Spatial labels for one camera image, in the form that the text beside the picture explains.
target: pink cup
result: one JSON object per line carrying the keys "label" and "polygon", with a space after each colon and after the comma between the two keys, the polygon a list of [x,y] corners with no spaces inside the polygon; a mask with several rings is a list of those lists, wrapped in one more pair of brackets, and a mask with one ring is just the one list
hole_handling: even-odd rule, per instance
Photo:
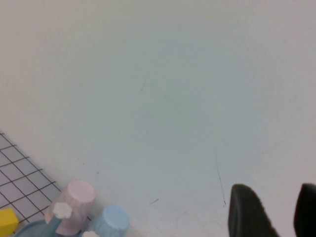
{"label": "pink cup", "polygon": [[55,203],[66,202],[72,209],[69,219],[64,219],[56,230],[56,233],[72,236],[77,234],[84,224],[89,210],[95,200],[95,190],[86,181],[76,180],[70,182],[60,196],[48,207],[45,212],[45,221],[48,223],[53,217]]}

